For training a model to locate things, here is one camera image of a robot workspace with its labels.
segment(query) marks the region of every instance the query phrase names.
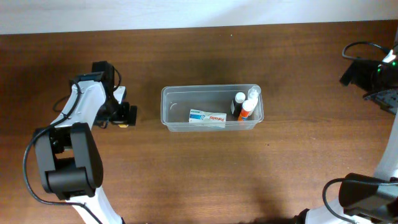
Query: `plastic container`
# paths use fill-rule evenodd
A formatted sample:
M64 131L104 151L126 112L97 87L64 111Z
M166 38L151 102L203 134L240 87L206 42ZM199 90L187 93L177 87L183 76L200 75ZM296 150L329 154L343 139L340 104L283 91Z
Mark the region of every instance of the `plastic container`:
M231 100L238 92L247 93L253 84L168 86L162 90L160 106L161 120L170 131L237 131L250 130L264 119L262 96L253 114L246 121L238 121L231 113ZM190 124L190 110L226 113L225 128L197 126Z

